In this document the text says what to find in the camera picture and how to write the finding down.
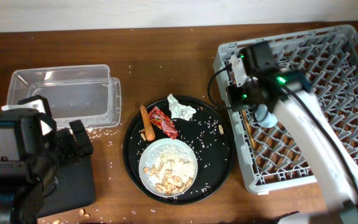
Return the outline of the light blue cup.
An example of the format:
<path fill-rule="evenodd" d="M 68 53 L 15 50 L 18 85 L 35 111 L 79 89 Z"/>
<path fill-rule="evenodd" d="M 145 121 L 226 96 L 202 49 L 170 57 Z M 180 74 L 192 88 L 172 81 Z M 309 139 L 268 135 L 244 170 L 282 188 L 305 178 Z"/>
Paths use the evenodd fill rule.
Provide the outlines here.
<path fill-rule="evenodd" d="M 272 128 L 278 123 L 277 118 L 274 114 L 268 111 L 266 105 L 257 106 L 253 117 L 254 121 L 263 128 Z"/>

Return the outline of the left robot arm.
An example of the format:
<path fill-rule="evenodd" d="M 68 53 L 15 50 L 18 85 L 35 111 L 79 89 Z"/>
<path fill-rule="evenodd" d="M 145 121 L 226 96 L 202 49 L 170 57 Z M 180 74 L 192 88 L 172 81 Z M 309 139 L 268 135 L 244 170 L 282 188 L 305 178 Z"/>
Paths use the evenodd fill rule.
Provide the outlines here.
<path fill-rule="evenodd" d="M 36 95 L 0 112 L 0 223 L 37 223 L 96 200 L 93 145 L 81 120 L 57 128 Z"/>

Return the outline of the grey plate with scraps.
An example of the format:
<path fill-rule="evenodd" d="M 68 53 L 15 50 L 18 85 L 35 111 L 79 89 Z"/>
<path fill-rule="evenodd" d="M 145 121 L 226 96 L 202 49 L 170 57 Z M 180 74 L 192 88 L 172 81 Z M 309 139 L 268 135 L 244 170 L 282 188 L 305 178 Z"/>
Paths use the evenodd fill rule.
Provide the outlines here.
<path fill-rule="evenodd" d="M 139 176 L 153 196 L 176 199 L 194 183 L 198 161 L 193 149 L 177 139 L 159 139 L 141 154 Z"/>

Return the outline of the red snack wrapper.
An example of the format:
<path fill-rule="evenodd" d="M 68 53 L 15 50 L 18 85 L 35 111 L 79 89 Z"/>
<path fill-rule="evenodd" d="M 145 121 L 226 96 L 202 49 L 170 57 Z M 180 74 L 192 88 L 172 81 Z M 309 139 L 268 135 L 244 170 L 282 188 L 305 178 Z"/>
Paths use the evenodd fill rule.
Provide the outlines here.
<path fill-rule="evenodd" d="M 157 106 L 149 112 L 149 119 L 152 124 L 161 129 L 169 138 L 176 139 L 178 131 L 173 121 Z"/>

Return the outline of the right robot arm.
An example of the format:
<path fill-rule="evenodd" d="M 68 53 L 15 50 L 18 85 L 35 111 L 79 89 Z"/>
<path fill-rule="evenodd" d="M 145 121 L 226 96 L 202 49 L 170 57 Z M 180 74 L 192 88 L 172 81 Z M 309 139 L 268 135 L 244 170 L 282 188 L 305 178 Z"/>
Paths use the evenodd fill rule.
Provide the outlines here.
<path fill-rule="evenodd" d="M 358 223 L 358 165 L 328 123 L 303 72 L 280 68 L 266 41 L 230 56 L 235 85 L 226 88 L 230 109 L 265 105 L 289 132 L 323 194 L 325 212 L 292 213 L 278 223 Z"/>

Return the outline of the orange carrot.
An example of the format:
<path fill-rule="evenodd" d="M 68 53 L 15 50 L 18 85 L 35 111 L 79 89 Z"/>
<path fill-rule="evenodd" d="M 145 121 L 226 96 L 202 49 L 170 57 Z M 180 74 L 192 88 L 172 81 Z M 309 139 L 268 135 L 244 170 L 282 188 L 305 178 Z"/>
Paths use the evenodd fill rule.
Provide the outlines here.
<path fill-rule="evenodd" d="M 144 105 L 140 106 L 140 113 L 144 124 L 146 140 L 153 141 L 155 139 L 155 133 L 152 127 L 152 123 L 150 122 L 149 113 L 147 112 Z"/>

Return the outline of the wooden chopstick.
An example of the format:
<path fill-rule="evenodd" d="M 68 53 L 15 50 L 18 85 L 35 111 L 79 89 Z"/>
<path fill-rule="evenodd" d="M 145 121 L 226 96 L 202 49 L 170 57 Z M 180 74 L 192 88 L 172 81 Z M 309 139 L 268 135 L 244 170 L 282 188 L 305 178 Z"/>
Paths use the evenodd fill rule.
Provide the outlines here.
<path fill-rule="evenodd" d="M 249 122 L 248 122 L 248 119 L 247 119 L 246 112 L 245 112 L 245 110 L 242 110 L 241 113 L 242 113 L 242 117 L 243 117 L 244 124 L 245 124 L 245 127 L 246 127 L 247 135 L 249 137 L 251 148 L 255 149 L 255 142 L 254 142 L 254 139 L 252 137 L 251 128 L 249 126 Z"/>

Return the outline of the white tissue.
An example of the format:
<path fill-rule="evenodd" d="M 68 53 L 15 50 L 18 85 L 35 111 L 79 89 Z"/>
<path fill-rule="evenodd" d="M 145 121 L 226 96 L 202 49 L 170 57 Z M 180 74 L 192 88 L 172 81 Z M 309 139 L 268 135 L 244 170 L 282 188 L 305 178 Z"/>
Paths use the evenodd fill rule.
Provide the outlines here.
<path fill-rule="evenodd" d="M 172 94 L 167 96 L 167 100 L 171 112 L 171 119 L 183 119 L 189 121 L 196 113 L 196 110 L 191 106 L 180 104 Z"/>

